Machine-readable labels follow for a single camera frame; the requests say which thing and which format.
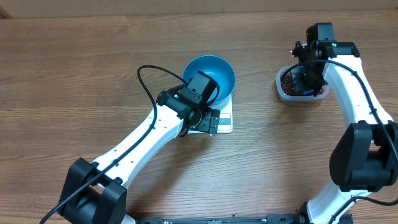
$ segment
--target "wood grain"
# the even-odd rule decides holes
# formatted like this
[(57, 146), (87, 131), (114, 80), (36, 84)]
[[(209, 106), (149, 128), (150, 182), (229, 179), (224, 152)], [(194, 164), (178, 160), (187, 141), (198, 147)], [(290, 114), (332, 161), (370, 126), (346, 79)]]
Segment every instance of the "wood grain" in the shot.
[(398, 0), (0, 0), (12, 18), (395, 9)]
[[(293, 212), (330, 179), (344, 133), (333, 92), (317, 103), (278, 99), (275, 76), (315, 22), (354, 41), (376, 96), (398, 118), (398, 11), (262, 12), (0, 21), (0, 223), (38, 223), (58, 201), (67, 170), (92, 161), (147, 116), (136, 69), (182, 74), (212, 54), (235, 69), (234, 131), (164, 146), (129, 189), (134, 217), (237, 217)], [(154, 96), (178, 84), (156, 70)], [(373, 198), (398, 197), (397, 185)], [(396, 208), (359, 202), (356, 223), (396, 223)], [(66, 223), (54, 215), (49, 223)]]

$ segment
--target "wooden tabletop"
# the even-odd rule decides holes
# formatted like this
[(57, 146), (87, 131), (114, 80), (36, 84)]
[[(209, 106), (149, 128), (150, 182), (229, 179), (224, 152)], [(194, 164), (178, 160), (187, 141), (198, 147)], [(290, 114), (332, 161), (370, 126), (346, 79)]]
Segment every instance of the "wooden tabletop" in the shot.
[[(123, 140), (151, 110), (138, 66), (179, 75), (218, 55), (236, 72), (234, 131), (177, 138), (129, 189), (133, 217), (254, 217), (292, 213), (330, 179), (345, 131), (333, 92), (317, 103), (279, 100), (276, 73), (316, 22), (353, 41), (378, 100), (398, 119), (398, 10), (117, 16), (0, 21), (0, 223), (38, 223), (58, 202), (70, 165)], [(157, 70), (154, 96), (178, 84)], [(391, 201), (398, 184), (372, 194)], [(356, 223), (397, 223), (397, 207), (359, 202)], [(54, 215), (49, 223), (66, 223)]]

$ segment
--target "wall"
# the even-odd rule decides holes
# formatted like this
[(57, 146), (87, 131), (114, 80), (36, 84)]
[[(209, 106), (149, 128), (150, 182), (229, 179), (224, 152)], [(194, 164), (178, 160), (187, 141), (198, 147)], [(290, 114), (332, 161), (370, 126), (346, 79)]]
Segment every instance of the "wall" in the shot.
[(398, 0), (0, 0), (5, 17), (395, 9)]

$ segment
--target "blue bowl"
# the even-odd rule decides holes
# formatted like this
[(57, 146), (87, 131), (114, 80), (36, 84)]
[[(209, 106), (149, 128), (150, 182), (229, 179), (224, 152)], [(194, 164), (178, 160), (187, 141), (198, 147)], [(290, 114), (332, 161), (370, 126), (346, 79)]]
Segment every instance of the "blue bowl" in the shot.
[[(198, 71), (202, 71), (218, 83), (220, 93), (214, 103), (218, 103), (232, 93), (235, 87), (236, 77), (232, 66), (224, 59), (214, 55), (204, 55), (191, 61), (185, 68), (182, 78), (189, 82)], [(217, 94), (217, 89), (210, 96), (212, 100)]]

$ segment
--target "container of beans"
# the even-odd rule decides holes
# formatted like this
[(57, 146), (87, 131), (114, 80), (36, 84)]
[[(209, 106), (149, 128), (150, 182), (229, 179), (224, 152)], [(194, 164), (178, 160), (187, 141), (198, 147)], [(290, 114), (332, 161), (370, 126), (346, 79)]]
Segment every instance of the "container of beans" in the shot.
[[(294, 91), (293, 84), (290, 84), (290, 82), (285, 82), (282, 83), (282, 80), (280, 79), (280, 76), (288, 69), (290, 66), (286, 66), (279, 70), (278, 74), (276, 75), (276, 89), (278, 90), (278, 95), (280, 100), (284, 102), (292, 102), (292, 103), (300, 103), (300, 102), (307, 102), (307, 101), (315, 101), (315, 100), (320, 100), (327, 96), (329, 93), (329, 85), (325, 85), (322, 87), (322, 89), (319, 91), (317, 96), (304, 96), (302, 93), (297, 93)], [(285, 79), (288, 81), (289, 79), (292, 78), (292, 74), (289, 72)]]

